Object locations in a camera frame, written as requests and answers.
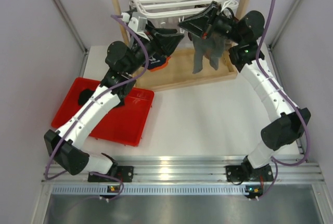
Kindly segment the black sock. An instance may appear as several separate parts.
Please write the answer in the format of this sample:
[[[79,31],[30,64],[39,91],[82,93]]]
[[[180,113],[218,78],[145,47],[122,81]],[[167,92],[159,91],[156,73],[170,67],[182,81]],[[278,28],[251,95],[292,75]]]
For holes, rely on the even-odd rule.
[[[90,99],[92,97],[94,92],[95,92],[94,90],[91,90],[91,89],[88,89],[88,88],[82,90],[79,94],[78,105],[79,106],[85,105],[86,102],[88,101],[88,99]]]

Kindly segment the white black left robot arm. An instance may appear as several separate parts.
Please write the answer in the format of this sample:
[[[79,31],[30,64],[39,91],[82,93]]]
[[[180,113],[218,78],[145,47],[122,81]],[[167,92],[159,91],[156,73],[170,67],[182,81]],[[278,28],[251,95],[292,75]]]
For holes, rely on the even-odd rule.
[[[155,54],[169,57],[184,38],[176,29],[148,27],[147,38],[130,30],[135,39],[132,46],[122,41],[111,43],[105,63],[109,69],[86,103],[57,130],[48,130],[44,141],[50,160],[66,172],[77,175],[81,172],[98,173],[106,181],[118,174],[116,161],[105,155],[93,155],[82,151],[86,138],[99,122],[130,93],[137,77],[133,74],[147,66]]]

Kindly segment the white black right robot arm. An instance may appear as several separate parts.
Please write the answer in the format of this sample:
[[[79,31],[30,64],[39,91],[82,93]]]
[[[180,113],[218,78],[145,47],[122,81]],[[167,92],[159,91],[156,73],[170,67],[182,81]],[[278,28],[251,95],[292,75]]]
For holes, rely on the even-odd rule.
[[[269,70],[257,42],[264,33],[264,16],[252,10],[238,20],[227,16],[219,3],[212,2],[178,25],[202,40],[218,35],[236,44],[228,51],[231,63],[252,86],[270,119],[270,123],[261,130],[261,141],[242,163],[244,177],[256,180],[278,150],[308,133],[306,126],[311,117],[307,108],[300,109],[287,96]]]

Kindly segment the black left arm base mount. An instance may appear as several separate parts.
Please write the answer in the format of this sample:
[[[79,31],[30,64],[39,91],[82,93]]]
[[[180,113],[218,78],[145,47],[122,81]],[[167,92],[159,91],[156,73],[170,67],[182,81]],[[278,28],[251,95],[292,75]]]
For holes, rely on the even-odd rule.
[[[107,174],[98,175],[96,173],[90,173],[88,176],[88,182],[111,182],[114,181],[112,178],[116,178],[122,182],[132,182],[134,176],[133,166],[117,165],[112,167]]]

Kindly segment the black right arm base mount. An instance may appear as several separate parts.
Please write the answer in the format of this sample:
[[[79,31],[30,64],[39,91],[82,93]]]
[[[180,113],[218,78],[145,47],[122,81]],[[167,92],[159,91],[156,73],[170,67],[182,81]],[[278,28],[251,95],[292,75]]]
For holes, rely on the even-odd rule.
[[[228,165],[225,169],[227,182],[234,185],[240,185],[243,182],[272,182],[274,179],[272,168],[269,165],[257,169]]]

